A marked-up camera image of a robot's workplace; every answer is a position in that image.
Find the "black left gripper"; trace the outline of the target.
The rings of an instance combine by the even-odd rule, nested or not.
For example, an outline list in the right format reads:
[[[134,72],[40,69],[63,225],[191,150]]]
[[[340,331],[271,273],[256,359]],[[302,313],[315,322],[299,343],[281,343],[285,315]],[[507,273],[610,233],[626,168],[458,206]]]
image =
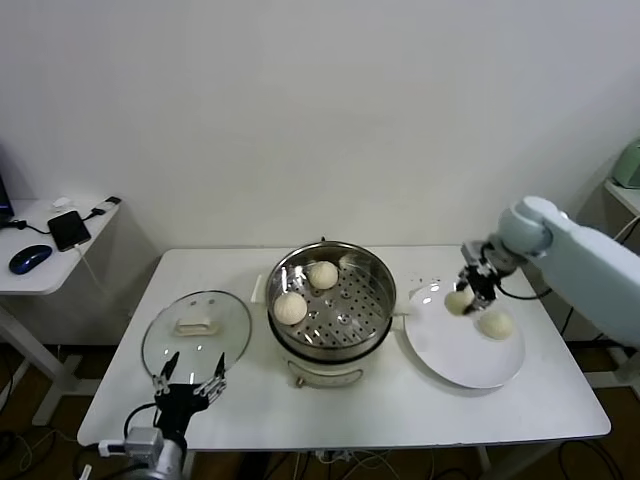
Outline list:
[[[157,427],[163,434],[185,434],[191,417],[208,408],[207,396],[219,396],[226,388],[225,353],[220,355],[214,374],[198,385],[169,384],[179,353],[164,363],[159,375],[152,376],[154,400],[160,411]]]

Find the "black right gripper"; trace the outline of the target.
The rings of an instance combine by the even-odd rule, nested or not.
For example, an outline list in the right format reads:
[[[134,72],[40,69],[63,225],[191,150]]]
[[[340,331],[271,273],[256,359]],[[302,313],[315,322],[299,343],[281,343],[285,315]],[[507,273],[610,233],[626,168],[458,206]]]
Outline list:
[[[464,308],[465,315],[486,310],[496,299],[496,290],[501,285],[502,279],[512,275],[518,267],[518,263],[506,257],[470,257],[467,260],[467,268],[463,268],[455,282],[455,291],[473,291],[465,294],[467,302]]]

